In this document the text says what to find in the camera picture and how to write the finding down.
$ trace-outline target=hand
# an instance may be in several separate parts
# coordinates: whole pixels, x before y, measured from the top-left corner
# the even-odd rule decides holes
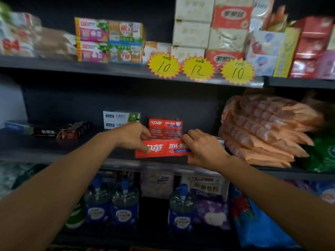
[[[182,139],[194,153],[194,157],[188,156],[187,163],[191,165],[218,171],[230,157],[215,136],[205,134],[201,130],[190,130]]]
[[[142,140],[150,138],[151,134],[139,122],[130,122],[107,132],[113,135],[115,147],[150,152],[150,147],[146,146]]]

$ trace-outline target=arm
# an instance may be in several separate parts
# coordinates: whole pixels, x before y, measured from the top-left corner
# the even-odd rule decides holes
[[[183,140],[195,154],[188,163],[231,181],[307,250],[335,250],[335,206],[229,155],[214,136],[190,130]]]
[[[1,250],[45,250],[115,147],[148,151],[140,123],[102,132],[0,201]]]

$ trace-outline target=blue cap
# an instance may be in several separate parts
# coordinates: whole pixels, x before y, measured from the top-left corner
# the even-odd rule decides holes
[[[129,185],[130,185],[130,181],[129,181],[128,178],[122,179],[122,181],[121,181],[121,187],[122,187],[123,191],[128,190],[129,189]]]
[[[188,194],[188,185],[183,183],[177,188],[177,190],[179,190],[181,196],[186,196]]]
[[[101,188],[101,185],[103,183],[103,179],[101,177],[100,174],[97,174],[93,180],[91,181],[91,185],[94,187],[94,188]]]

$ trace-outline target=starburst price label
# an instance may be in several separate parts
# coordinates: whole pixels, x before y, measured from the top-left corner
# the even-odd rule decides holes
[[[255,71],[250,63],[242,59],[231,59],[223,64],[221,74],[230,83],[243,85],[253,80]]]
[[[152,56],[148,61],[148,66],[151,72],[165,79],[176,77],[180,72],[178,59],[165,53]]]
[[[187,59],[182,70],[187,77],[196,81],[209,80],[214,75],[213,65],[201,57]]]

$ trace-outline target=person's left hand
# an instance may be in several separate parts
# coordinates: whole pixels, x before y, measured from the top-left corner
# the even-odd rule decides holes
[[[121,127],[106,132],[113,135],[116,147],[150,152],[150,147],[146,146],[142,140],[151,138],[151,134],[148,129],[139,122],[129,122]]]

